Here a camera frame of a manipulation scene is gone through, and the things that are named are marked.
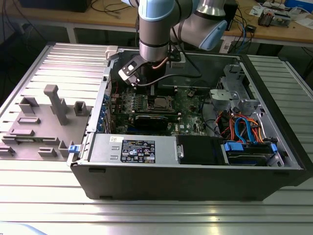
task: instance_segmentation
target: wire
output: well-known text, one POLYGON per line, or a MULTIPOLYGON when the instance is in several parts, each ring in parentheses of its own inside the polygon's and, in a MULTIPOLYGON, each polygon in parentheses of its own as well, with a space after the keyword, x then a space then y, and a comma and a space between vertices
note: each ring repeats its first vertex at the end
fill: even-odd
POLYGON ((310 49, 307 49, 306 47, 303 47, 305 50, 308 50, 309 52, 313 53, 310 49))
POLYGON ((255 140, 259 142, 259 138, 258 138, 258 134, 256 133, 256 130, 252 129, 252 132, 254 133, 255 140))
POLYGON ((117 94, 117 90, 118 90, 118 82, 116 82, 116 90, 115 90, 113 97, 115 97, 115 95, 117 94))
POLYGON ((261 141, 262 143, 264 143, 264 141, 263 141, 263 139, 262 139, 261 128, 260 128, 260 127, 259 127, 259 137, 260 137, 260 141, 261 141))
POLYGON ((3 42, 5 42, 5 29, 4 29, 4 9, 5 9, 5 0, 2 3, 2 14, 1 14, 1 19, 2 19, 2 31, 3 31, 3 42))
POLYGON ((136 30, 136 35, 135 35, 135 47, 137 47, 137 36, 138 36, 138 30, 136 30))
MULTIPOLYGON (((173 31, 173 34, 176 38, 177 41, 179 41, 178 37, 177 37, 177 34, 174 30, 174 28, 172 28, 172 31, 173 31)), ((174 76, 178 76, 178 77, 188 77, 188 78, 200 78, 202 77, 202 73, 200 71, 200 69, 198 68, 198 66, 189 58, 189 56, 186 54, 185 50, 182 48, 182 46, 180 44, 178 44, 181 52, 184 54, 184 56, 186 57, 186 59, 191 63, 191 65, 198 71, 199 75, 188 75, 188 74, 168 74, 168 75, 165 75, 163 77, 160 77, 156 80, 154 80, 153 82, 150 82, 150 83, 146 83, 146 84, 137 84, 137 86, 139 87, 146 87, 146 86, 150 86, 152 84, 155 84, 156 82, 159 82, 165 78, 168 78, 168 77, 174 77, 174 76)))
POLYGON ((154 70, 158 70, 159 68, 161 68, 166 62, 168 61, 168 57, 165 57, 165 59, 157 66, 152 66, 152 69, 154 70))
POLYGON ((233 129, 233 120, 232 117, 229 118, 229 129, 230 129, 230 140, 234 140, 234 129, 233 129))
POLYGON ((245 30, 245 27, 244 27, 244 25, 242 23, 240 23, 240 22, 237 22, 237 23, 240 24, 241 27, 243 28, 243 34, 244 34, 243 41, 242 41, 242 43, 241 43, 241 45, 239 47, 239 50, 236 53, 236 54, 239 54, 239 52, 243 49, 243 45, 244 45, 244 42, 245 42, 245 39, 246 39, 246 30, 245 30))
MULTIPOLYGON (((247 22, 246 22, 245 18, 243 18, 243 14, 242 14, 240 8, 238 8, 238 11, 239 11, 239 13, 240 13, 240 16, 239 16, 239 15, 235 15, 235 16, 241 18, 241 20, 242 20, 242 25, 243 25, 243 27, 245 27, 245 24, 247 25, 247 22)), ((229 53, 230 53, 233 49, 235 49, 235 50, 237 49, 237 44, 238 44, 238 42, 240 41, 240 39, 241 39, 243 33, 244 33, 244 31, 242 30, 242 33, 241 33, 240 37, 238 38, 236 44, 235 44, 234 46, 232 45, 233 47, 230 49, 229 53)))
POLYGON ((123 8, 120 8, 120 9, 116 9, 116 10, 99 10, 99 9, 96 9, 96 8, 94 8, 94 4, 96 3, 96 2, 98 2, 99 0, 95 0, 90 6, 91 6, 91 8, 93 9, 93 10, 95 10, 95 11, 99 11, 99 12, 116 12, 116 11, 120 11, 120 10, 124 10, 124 9, 126 9, 126 8, 129 8, 130 6, 126 6, 126 7, 123 7, 123 8))
POLYGON ((313 55, 309 54, 306 50, 308 50, 309 52, 313 53, 313 51, 310 51, 309 49, 302 47, 303 51, 311 58, 313 58, 313 55))
POLYGON ((197 82, 203 82, 205 83, 208 87, 210 87, 209 83, 205 80, 196 80, 196 81, 193 81, 191 84, 190 84, 190 88, 192 88, 193 85, 195 85, 197 82))
POLYGON ((15 8, 17 9, 17 11, 20 13, 21 16, 23 16, 23 18, 31 25, 34 27, 34 30, 38 33, 38 35, 47 42, 47 40, 44 38, 44 36, 37 30, 37 28, 28 20, 28 18, 20 11, 20 9, 18 8, 18 6, 16 5, 15 0, 12 0, 13 4, 15 6, 15 8))
POLYGON ((281 10, 279 7, 280 7, 280 5, 283 3, 283 0, 280 0, 280 3, 279 3, 279 5, 278 5, 278 6, 274 6, 274 5, 272 5, 272 3, 275 3, 275 2, 276 2, 275 0, 272 0, 272 1, 271 1, 271 0, 269 0, 268 2, 269 2, 269 4, 272 6, 271 8, 281 10))
POLYGON ((236 133, 236 136, 241 139, 243 141, 243 143, 246 143, 246 140, 244 138, 242 138, 240 135, 239 135, 239 132, 238 132, 238 124, 239 124, 239 121, 240 120, 244 120, 245 123, 246 123, 246 130, 247 130, 247 133, 248 133, 248 137, 249 137, 249 140, 250 142, 255 142, 255 139, 253 137, 253 135, 251 134, 251 128, 250 128, 250 124, 248 122, 248 119, 246 119, 245 117, 240 117, 236 120, 235 122, 235 133, 236 133))
POLYGON ((25 43, 25 42, 23 41, 22 34, 20 34, 20 33, 15 29, 15 27, 13 26, 13 24, 12 24, 12 22, 10 21, 10 18, 9 18, 9 16, 8 16, 7 12, 6 12, 6 0, 4 0, 3 3, 4 3, 4 15, 5 15, 5 17, 7 18, 7 21, 8 21, 8 23, 9 23, 9 26, 11 26, 11 30, 20 35, 21 42, 26 46, 26 49, 28 50, 28 52, 37 57, 38 55, 35 54, 35 53, 32 53, 32 52, 30 51, 29 47, 31 47, 32 49, 36 50, 37 52, 40 52, 40 51, 39 51, 37 48, 33 47, 32 45, 30 45, 30 44, 28 43, 28 38, 29 38, 29 36, 30 36, 30 32, 34 29, 34 27, 31 28, 31 30, 30 30, 30 32, 29 32, 29 34, 28 34, 28 37, 27 37, 27 39, 26 39, 26 43, 25 43))
POLYGON ((205 121, 204 121, 204 117, 203 117, 203 107, 204 107, 204 104, 205 104, 205 100, 208 98, 209 96, 207 95, 204 100, 203 100, 203 103, 201 105, 201 110, 200 110, 200 114, 201 114, 201 118, 202 118, 202 122, 205 124, 205 126, 207 128, 209 128, 211 131, 213 131, 213 133, 217 136, 220 136, 223 138, 223 136, 220 135, 220 133, 218 133, 217 131, 215 131, 212 127, 210 127, 205 121))
POLYGON ((227 127, 227 128, 221 133, 221 135, 223 135, 227 130, 229 130, 229 127, 227 127))

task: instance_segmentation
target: electronic device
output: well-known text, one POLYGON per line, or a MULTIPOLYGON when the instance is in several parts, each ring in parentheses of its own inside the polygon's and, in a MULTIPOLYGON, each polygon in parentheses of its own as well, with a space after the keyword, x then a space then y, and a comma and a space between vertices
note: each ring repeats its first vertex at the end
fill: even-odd
POLYGON ((261 16, 258 19, 260 26, 269 27, 269 25, 288 27, 291 22, 291 18, 287 13, 279 12, 272 9, 264 9, 261 16))
POLYGON ((226 30, 229 31, 235 18, 238 4, 235 0, 226 0, 224 5, 225 20, 227 21, 226 30))
POLYGON ((263 200, 311 176, 302 165, 309 158, 247 56, 193 55, 204 76, 164 79, 151 97, 118 73, 138 52, 116 53, 89 134, 67 162, 89 198, 263 200))
MULTIPOLYGON (((263 200, 312 176, 304 147, 310 148, 295 135, 300 128, 301 133, 311 129, 294 129, 286 121, 280 110, 286 107, 281 102, 286 87, 267 87, 273 77, 298 79, 292 68, 283 69, 287 63, 187 54, 181 46, 181 41, 206 50, 216 45, 227 26, 224 1, 128 4, 138 7, 139 52, 49 45, 36 75, 59 81, 71 76, 70 87, 77 86, 77 92, 60 99, 58 92, 69 93, 58 91, 57 84, 40 88, 40 96, 26 96, 33 93, 25 89, 20 100, 14 99, 21 112, 7 124, 1 159, 67 158, 92 199, 263 200), (56 50, 63 54, 52 58, 56 50), (60 65, 66 72, 55 71, 60 65), (83 78, 93 87, 80 86, 83 78), (86 94, 87 89, 93 92, 86 94), (84 101, 75 99, 80 94, 84 101)), ((298 80, 292 86, 304 89, 298 80)), ((287 91, 287 105, 299 108, 290 101, 292 92, 287 91)), ((306 94, 302 107, 310 108, 311 93, 301 93, 306 94)))
POLYGON ((22 7, 85 12, 91 0, 19 0, 22 7))
POLYGON ((312 13, 313 12, 313 2, 312 1, 307 1, 307 0, 286 0, 285 1, 285 6, 286 7, 301 7, 308 12, 312 13))
POLYGON ((256 27, 253 26, 253 25, 250 25, 250 24, 248 24, 248 25, 245 27, 245 29, 246 29, 246 32, 250 32, 250 33, 255 33, 255 31, 256 31, 256 27))

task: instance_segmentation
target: black cable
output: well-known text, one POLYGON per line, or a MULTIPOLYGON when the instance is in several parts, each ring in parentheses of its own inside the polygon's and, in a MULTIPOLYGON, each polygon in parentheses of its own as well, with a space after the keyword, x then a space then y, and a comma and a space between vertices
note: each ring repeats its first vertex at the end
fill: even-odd
POLYGON ((304 80, 306 80, 307 76, 309 75, 311 66, 313 66, 313 57, 310 60, 310 62, 308 63, 307 67, 305 68, 304 72, 303 72, 304 80))
POLYGON ((5 30, 4 30, 4 8, 5 8, 5 1, 2 3, 2 14, 1 14, 1 19, 2 19, 2 31, 3 31, 3 42, 5 42, 5 30))
MULTIPOLYGON (((245 18, 243 18, 243 14, 242 14, 242 12, 241 12, 241 10, 240 10, 239 8, 238 8, 238 11, 239 11, 239 13, 240 13, 240 16, 239 16, 239 15, 235 15, 235 16, 240 17, 240 18, 242 19, 241 23, 242 23, 243 27, 245 28, 245 27, 247 26, 247 22, 246 22, 245 18)), ((237 44, 238 44, 239 40, 241 39, 241 37, 243 36, 243 33, 244 33, 244 30, 241 29, 241 35, 240 35, 240 37, 238 38, 238 40, 237 40, 237 42, 235 43, 235 45, 234 45, 234 46, 231 45, 232 48, 229 50, 229 53, 231 53, 231 51, 232 51, 233 49, 235 49, 235 50, 237 49, 237 44)))
POLYGON ((91 6, 91 8, 93 9, 93 10, 95 10, 95 11, 99 11, 99 12, 115 12, 115 11, 120 11, 120 10, 124 10, 124 9, 126 9, 126 8, 129 8, 130 6, 126 6, 126 7, 123 7, 123 8, 120 8, 120 9, 116 9, 116 10, 108 10, 108 11, 106 11, 106 10, 99 10, 99 9, 96 9, 96 8, 94 8, 94 4, 96 3, 96 2, 98 2, 99 0, 95 0, 90 6, 91 6))
MULTIPOLYGON (((173 31, 173 34, 176 38, 177 41, 178 40, 178 37, 177 37, 177 34, 174 30, 174 28, 172 28, 172 31, 173 31)), ((182 46, 180 44, 178 44, 178 47, 180 48, 181 52, 184 54, 184 56, 186 57, 186 59, 192 64, 192 66, 198 71, 199 75, 188 75, 188 74, 168 74, 168 75, 165 75, 163 77, 160 77, 158 78, 157 80, 154 80, 153 82, 149 82, 149 83, 146 83, 146 84, 137 84, 137 86, 139 87, 146 87, 146 86, 150 86, 152 84, 155 84, 156 82, 159 82, 165 78, 168 78, 168 77, 174 77, 174 76, 178 76, 178 77, 188 77, 188 78, 200 78, 202 77, 202 73, 200 71, 200 69, 198 68, 198 66, 189 58, 189 56, 186 54, 185 50, 182 48, 182 46)))
POLYGON ((250 46, 251 46, 251 44, 252 44, 252 38, 253 38, 253 37, 254 37, 254 33, 251 33, 251 32, 250 32, 250 39, 244 43, 244 46, 243 46, 242 50, 248 48, 247 51, 249 51, 250 46))
POLYGON ((6 0, 4 0, 3 3, 4 3, 4 15, 5 15, 5 17, 7 18, 7 20, 8 20, 8 22, 9 22, 10 26, 12 27, 11 30, 20 35, 21 42, 26 46, 26 49, 28 50, 28 52, 37 57, 38 55, 32 53, 32 52, 28 49, 28 47, 33 48, 33 49, 36 50, 37 52, 40 52, 40 50, 38 50, 37 48, 33 47, 31 44, 28 44, 28 42, 25 43, 25 42, 23 41, 23 39, 22 39, 22 34, 20 34, 20 33, 15 29, 15 27, 13 26, 13 24, 12 24, 12 22, 11 22, 9 16, 8 16, 7 12, 6 12, 6 0))
POLYGON ((310 49, 307 49, 306 47, 304 47, 305 50, 308 50, 309 52, 313 53, 313 51, 311 51, 310 49))
POLYGON ((310 55, 306 50, 308 50, 309 52, 313 53, 313 51, 310 51, 309 49, 305 48, 305 47, 302 47, 303 51, 309 55, 311 58, 313 58, 313 55, 310 55))
POLYGON ((204 121, 204 117, 203 117, 203 107, 204 107, 204 104, 205 104, 205 100, 206 100, 208 97, 209 97, 209 95, 207 95, 207 96, 204 98, 204 100, 203 100, 203 102, 202 102, 202 105, 201 105, 200 114, 201 114, 202 122, 205 124, 205 126, 206 126, 207 128, 209 128, 211 131, 213 131, 213 133, 214 133, 215 135, 220 136, 220 137, 223 138, 223 136, 221 136, 220 133, 218 133, 217 131, 215 131, 212 127, 210 127, 210 126, 206 123, 206 121, 204 121))
POLYGON ((208 121, 216 121, 216 119, 208 119, 205 122, 208 122, 208 121))
POLYGON ((15 0, 12 0, 13 4, 15 6, 15 8, 17 9, 17 11, 20 13, 21 16, 23 16, 23 18, 31 25, 34 27, 34 30, 38 33, 38 35, 45 41, 47 42, 47 40, 44 38, 44 36, 37 30, 37 28, 28 20, 28 18, 20 11, 20 9, 18 8, 18 6, 16 5, 15 0))
POLYGON ((272 2, 271 2, 271 0, 270 0, 270 1, 268 1, 268 2, 269 2, 269 4, 271 5, 271 8, 281 10, 279 7, 280 7, 280 5, 283 3, 283 0, 280 0, 280 3, 279 3, 279 5, 278 5, 278 6, 274 6, 274 5, 272 5, 272 2, 273 2, 273 3, 275 3, 275 2, 276 2, 275 0, 273 0, 272 2))
POLYGON ((7 75, 8 75, 8 80, 13 84, 13 85, 17 85, 17 83, 15 83, 15 82, 13 82, 12 80, 11 80, 11 77, 10 77, 10 72, 9 71, 6 71, 5 72, 7 75))

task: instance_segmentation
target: workbench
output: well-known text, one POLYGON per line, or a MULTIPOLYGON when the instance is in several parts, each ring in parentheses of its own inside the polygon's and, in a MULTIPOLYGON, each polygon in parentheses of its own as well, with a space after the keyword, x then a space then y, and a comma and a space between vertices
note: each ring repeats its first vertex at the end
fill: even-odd
MULTIPOLYGON (((112 17, 103 12, 97 12, 89 8, 85 13, 22 8, 17 0, 15 0, 22 13, 33 23, 41 25, 52 25, 65 27, 67 29, 70 43, 78 43, 75 29, 100 29, 135 32, 135 21, 137 18, 137 9, 127 8, 120 11, 120 19, 112 17)), ((251 16, 249 8, 257 5, 254 0, 238 0, 239 7, 242 8, 243 17, 248 24, 257 27, 255 35, 252 39, 254 43, 276 44, 296 47, 313 47, 313 30, 301 26, 295 22, 291 22, 288 28, 284 27, 261 27, 258 26, 257 17, 251 16)), ((106 0, 106 4, 120 3, 119 0, 106 0)), ((97 9, 103 9, 103 4, 98 1, 94 4, 97 9)), ((7 0, 7 14, 12 22, 17 24, 27 23, 27 21, 19 14, 11 0, 7 0)), ((227 53, 230 43, 238 40, 241 36, 241 30, 236 23, 232 24, 231 30, 226 31, 222 37, 223 44, 221 53, 227 53)))
MULTIPOLYGON (((17 118, 24 96, 49 104, 43 93, 46 84, 58 85, 60 98, 69 105, 81 100, 94 106, 101 71, 108 65, 106 48, 46 46, 0 107, 0 136, 17 118)), ((313 92, 287 62, 277 57, 250 59, 313 159, 312 102, 303 101, 313 92)), ((313 229, 312 178, 298 187, 282 188, 263 202, 91 200, 66 162, 12 159, 0 161, 0 192, 0 221, 26 223, 48 235, 68 231, 75 235, 294 235, 312 234, 313 229)))

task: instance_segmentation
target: blue plastic clip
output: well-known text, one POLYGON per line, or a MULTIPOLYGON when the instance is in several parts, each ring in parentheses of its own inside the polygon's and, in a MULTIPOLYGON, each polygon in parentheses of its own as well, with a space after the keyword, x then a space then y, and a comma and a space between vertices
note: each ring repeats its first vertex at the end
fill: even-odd
POLYGON ((241 143, 237 143, 237 142, 227 142, 224 144, 224 148, 225 148, 225 151, 230 151, 230 150, 233 150, 233 151, 243 151, 244 150, 244 147, 241 143))
POLYGON ((68 147, 68 152, 69 153, 79 153, 80 152, 80 145, 76 144, 76 145, 71 145, 68 147))
POLYGON ((271 146, 274 153, 278 152, 277 146, 274 143, 271 143, 270 146, 271 146))

